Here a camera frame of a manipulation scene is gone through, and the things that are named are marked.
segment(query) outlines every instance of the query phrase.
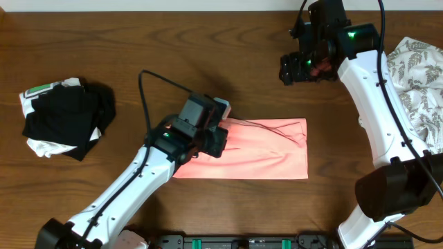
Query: pink fabric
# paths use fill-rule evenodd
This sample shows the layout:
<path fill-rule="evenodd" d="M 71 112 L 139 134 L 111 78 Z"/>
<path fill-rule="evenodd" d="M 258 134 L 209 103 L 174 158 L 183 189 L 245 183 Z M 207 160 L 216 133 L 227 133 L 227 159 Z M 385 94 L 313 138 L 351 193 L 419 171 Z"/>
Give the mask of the pink fabric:
<path fill-rule="evenodd" d="M 235 120 L 220 124 L 229 130 L 221 158 L 200 153 L 181 166 L 176 178 L 306 179 L 305 119 Z"/>

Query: pile of clothes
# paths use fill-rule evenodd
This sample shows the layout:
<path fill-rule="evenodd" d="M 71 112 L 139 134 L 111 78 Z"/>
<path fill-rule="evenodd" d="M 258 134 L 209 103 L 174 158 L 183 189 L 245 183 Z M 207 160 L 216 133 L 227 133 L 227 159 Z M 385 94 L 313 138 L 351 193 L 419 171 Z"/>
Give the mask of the pile of clothes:
<path fill-rule="evenodd" d="M 26 119 L 23 135 L 40 157 L 64 154 L 83 160 L 116 115 L 110 88 L 81 85 L 78 78 L 37 86 L 19 97 Z"/>

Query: wooden table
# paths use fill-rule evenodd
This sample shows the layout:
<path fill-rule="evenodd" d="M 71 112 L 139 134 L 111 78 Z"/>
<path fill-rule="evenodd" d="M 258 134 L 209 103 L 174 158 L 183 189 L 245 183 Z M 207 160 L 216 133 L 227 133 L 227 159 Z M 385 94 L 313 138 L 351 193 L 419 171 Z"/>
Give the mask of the wooden table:
<path fill-rule="evenodd" d="M 354 24 L 380 25 L 378 12 L 348 14 Z M 65 222 L 128 166 L 145 135 L 137 88 L 143 68 L 229 100 L 237 118 L 306 118 L 309 179 L 172 179 L 134 222 L 187 234 L 333 231 L 356 205 L 356 179 L 374 168 L 340 82 L 285 87 L 279 81 L 280 56 L 298 48 L 287 32 L 295 18 L 294 12 L 6 13 L 0 23 L 0 247 L 33 248 L 48 219 Z M 388 53 L 405 36 L 443 48 L 442 12 L 388 12 L 386 19 Z M 21 135 L 19 93 L 68 77 L 102 82 L 116 95 L 115 120 L 82 162 L 39 158 Z M 181 109 L 185 93 L 145 81 L 153 123 Z M 442 215 L 435 197 L 400 224 L 436 238 Z"/>

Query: folded black garment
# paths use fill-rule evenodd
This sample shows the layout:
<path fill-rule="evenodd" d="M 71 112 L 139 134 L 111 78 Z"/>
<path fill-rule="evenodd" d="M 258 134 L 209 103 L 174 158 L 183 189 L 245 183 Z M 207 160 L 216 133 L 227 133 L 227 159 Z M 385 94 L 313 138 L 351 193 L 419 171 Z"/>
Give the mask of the folded black garment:
<path fill-rule="evenodd" d="M 90 141 L 93 130 L 104 133 L 116 114 L 112 90 L 98 84 L 59 84 L 31 103 L 35 111 L 26 116 L 23 135 L 76 146 L 64 154 L 80 161 L 98 141 Z"/>

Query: white patterned cloth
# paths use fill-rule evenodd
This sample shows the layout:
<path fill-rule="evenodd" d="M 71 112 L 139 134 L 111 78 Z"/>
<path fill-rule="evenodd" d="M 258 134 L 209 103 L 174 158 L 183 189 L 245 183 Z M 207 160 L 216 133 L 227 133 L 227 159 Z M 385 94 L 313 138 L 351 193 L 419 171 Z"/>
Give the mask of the white patterned cloth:
<path fill-rule="evenodd" d="M 395 90 L 420 138 L 443 153 L 443 50 L 405 37 L 388 56 Z"/>

